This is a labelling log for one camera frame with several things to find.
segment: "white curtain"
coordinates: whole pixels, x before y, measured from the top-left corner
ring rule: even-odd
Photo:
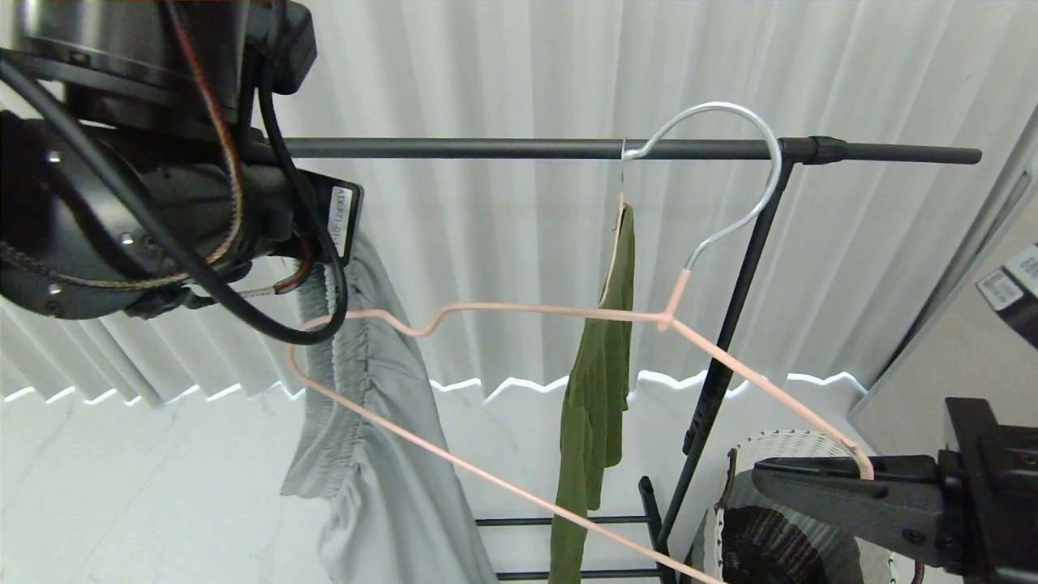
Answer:
[[[309,2],[320,56],[277,102],[290,136],[648,137],[710,100],[784,136],[974,146],[976,166],[797,168],[732,351],[772,379],[847,371],[868,385],[911,327],[1038,102],[1038,3],[572,0]],[[722,114],[680,138],[753,138]],[[592,306],[619,190],[616,162],[302,161],[361,183],[363,228],[412,324],[455,301]],[[661,310],[688,252],[749,208],[765,162],[628,164],[637,310]],[[748,228],[700,260],[679,316],[716,336]],[[279,260],[252,281],[284,273]],[[294,299],[265,304],[284,323]],[[170,399],[260,392],[282,351],[222,309],[66,324],[3,305],[3,392]],[[677,380],[708,359],[636,327],[637,369]],[[568,373],[580,323],[448,317],[421,341],[442,384]],[[295,387],[291,381],[289,387]]]

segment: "white tile floor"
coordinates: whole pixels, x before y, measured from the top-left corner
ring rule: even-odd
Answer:
[[[791,386],[832,420],[859,398],[846,381]],[[625,419],[624,461],[606,473],[602,513],[640,513],[641,475],[653,479],[665,508],[696,393],[698,387],[639,385]],[[557,476],[561,399],[562,392],[527,389],[486,405],[477,387],[438,394],[456,453],[548,499]],[[277,494],[302,422],[300,406],[279,391],[213,402],[193,395],[161,411],[117,400],[86,406],[75,397],[4,405],[0,578],[4,584],[327,582],[315,555],[324,504]],[[726,404],[672,538],[675,555],[687,550],[703,510],[719,494],[728,447],[759,430],[791,427],[803,423],[754,390]],[[460,478],[476,517],[544,516],[470,475]],[[641,526],[617,530],[648,543]],[[484,529],[498,571],[544,569],[547,536],[546,528]],[[584,565],[647,562],[592,536]]]

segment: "gray garment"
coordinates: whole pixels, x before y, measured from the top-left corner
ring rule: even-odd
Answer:
[[[350,310],[385,309],[406,322],[371,242],[358,234],[346,269]],[[328,314],[327,273],[300,289],[303,318]],[[350,400],[445,447],[414,339],[381,319],[347,321],[331,343],[306,351],[309,374]],[[306,392],[299,448],[282,495],[320,497],[331,517],[318,545],[333,582],[496,582],[450,464]]]

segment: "clothing rack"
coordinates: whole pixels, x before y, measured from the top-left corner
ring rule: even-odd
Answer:
[[[619,160],[622,147],[636,148],[645,140],[619,139],[527,139],[527,138],[289,138],[289,151],[295,158],[393,158],[393,159],[545,159],[545,160]],[[842,160],[885,162],[928,162],[937,164],[976,164],[981,151],[968,147],[854,143],[828,136],[780,138],[783,165],[778,186],[767,205],[754,222],[749,243],[736,277],[717,346],[728,351],[735,336],[749,286],[771,223],[797,164],[830,164]],[[764,140],[660,140],[645,159],[655,160],[767,160]],[[656,496],[649,477],[638,481],[644,515],[590,518],[598,524],[645,524],[655,551],[670,556],[667,540],[678,512],[688,493],[692,475],[703,456],[707,438],[713,428],[723,397],[732,382],[732,370],[711,360],[682,452],[685,462],[675,486],[666,515],[660,518]],[[506,518],[477,520],[480,527],[548,526],[550,518]],[[677,574],[661,564],[644,569],[599,569],[580,573],[582,579],[655,578],[661,584],[677,584]],[[504,581],[547,580],[547,572],[498,573]]]

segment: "green garment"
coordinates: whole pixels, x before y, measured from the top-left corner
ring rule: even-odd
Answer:
[[[629,311],[634,304],[634,211],[624,205],[612,270],[599,308]],[[602,476],[620,463],[623,414],[630,387],[631,324],[588,319],[563,402],[555,504],[588,517],[598,509]],[[580,582],[588,530],[559,517],[551,521],[549,584]]]

